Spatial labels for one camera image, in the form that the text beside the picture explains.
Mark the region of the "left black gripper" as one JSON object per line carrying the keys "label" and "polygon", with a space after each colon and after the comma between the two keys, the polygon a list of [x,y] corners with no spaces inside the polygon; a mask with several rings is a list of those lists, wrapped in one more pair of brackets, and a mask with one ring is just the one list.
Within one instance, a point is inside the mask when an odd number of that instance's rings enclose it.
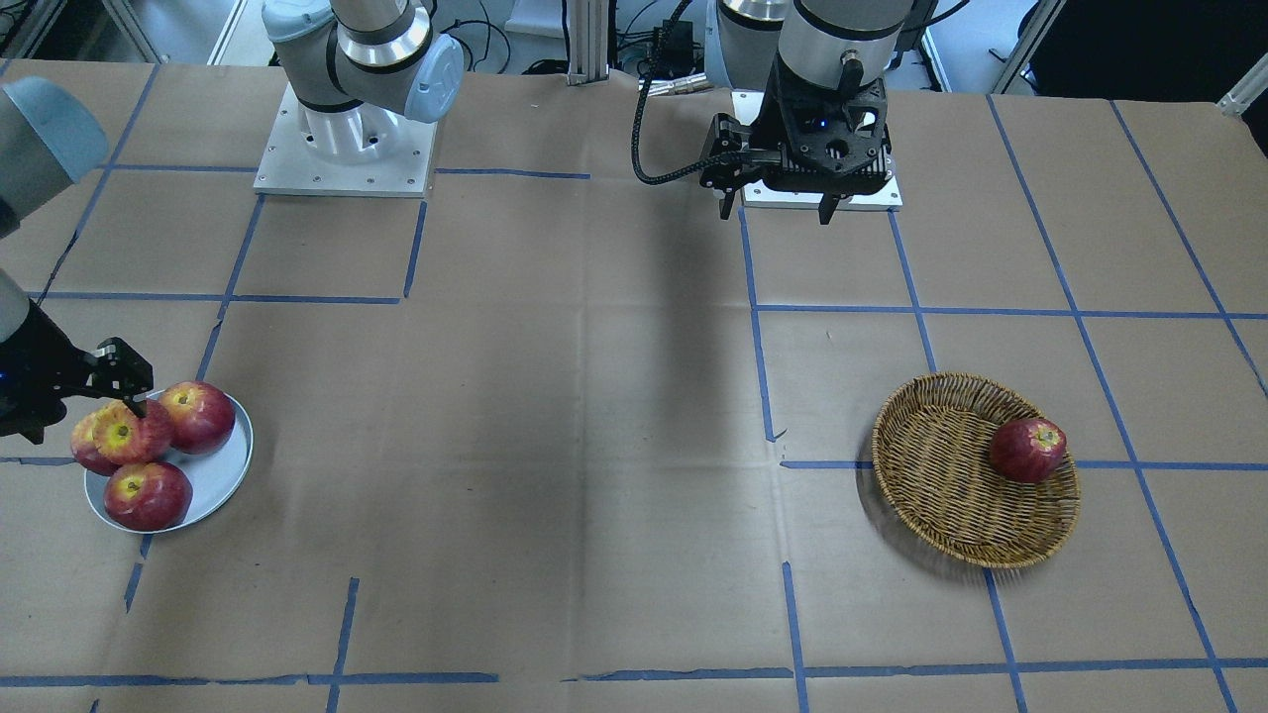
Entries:
{"label": "left black gripper", "polygon": [[828,60],[827,85],[773,60],[757,119],[719,114],[702,145],[702,188],[716,189],[728,221],[735,189],[751,181],[779,192],[819,193],[818,222],[832,222],[843,197],[872,194],[888,181],[888,100],[883,77],[864,82],[861,60]]}

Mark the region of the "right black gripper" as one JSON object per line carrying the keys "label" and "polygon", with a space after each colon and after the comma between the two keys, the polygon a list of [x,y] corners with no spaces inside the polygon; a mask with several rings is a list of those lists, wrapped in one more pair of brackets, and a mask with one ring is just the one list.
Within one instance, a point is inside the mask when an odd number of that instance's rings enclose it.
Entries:
{"label": "right black gripper", "polygon": [[85,395],[119,400],[137,417],[147,416],[153,365],[122,337],[108,337],[95,351],[82,351],[37,306],[3,340],[1,435],[44,442],[44,428],[66,416],[63,397]]}

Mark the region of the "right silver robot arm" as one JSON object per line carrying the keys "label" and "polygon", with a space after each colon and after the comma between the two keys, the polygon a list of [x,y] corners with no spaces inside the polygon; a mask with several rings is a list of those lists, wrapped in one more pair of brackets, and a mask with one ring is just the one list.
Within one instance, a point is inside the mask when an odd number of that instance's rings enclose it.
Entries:
{"label": "right silver robot arm", "polygon": [[[288,76],[261,194],[424,188],[432,127],[464,77],[464,49],[421,1],[266,1],[262,25]],[[74,95],[46,77],[3,85],[3,233],[89,175],[109,142]],[[82,351],[9,275],[3,277],[3,434],[44,442],[71,396],[119,400],[142,422],[153,365],[119,337]]]}

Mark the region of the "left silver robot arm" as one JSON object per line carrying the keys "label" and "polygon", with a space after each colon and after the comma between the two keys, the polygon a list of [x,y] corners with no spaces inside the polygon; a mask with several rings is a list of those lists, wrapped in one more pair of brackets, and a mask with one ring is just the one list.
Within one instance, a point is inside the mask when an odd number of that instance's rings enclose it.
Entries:
{"label": "left silver robot arm", "polygon": [[706,80],[733,114],[702,141],[700,184],[728,218],[733,206],[896,209],[902,194],[888,132],[884,75],[918,25],[910,1],[711,1]]}

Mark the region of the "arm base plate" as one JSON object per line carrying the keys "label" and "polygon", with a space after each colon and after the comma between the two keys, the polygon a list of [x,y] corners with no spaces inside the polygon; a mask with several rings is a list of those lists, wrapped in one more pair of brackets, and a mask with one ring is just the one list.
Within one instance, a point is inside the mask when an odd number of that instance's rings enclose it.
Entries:
{"label": "arm base plate", "polygon": [[288,86],[254,188],[289,197],[425,198],[436,136],[436,126],[369,104],[316,112]]}
{"label": "arm base plate", "polygon": [[[765,93],[761,90],[732,90],[732,104],[734,115],[746,126],[751,126],[758,115]],[[885,167],[885,181],[883,189],[871,194],[856,194],[842,199],[836,209],[841,211],[896,211],[902,208],[902,190],[896,160],[893,159],[891,150],[883,150],[883,166]],[[771,209],[809,209],[815,211],[820,204],[820,193],[812,192],[776,192],[766,181],[752,181],[743,188],[743,202],[749,208]]]}

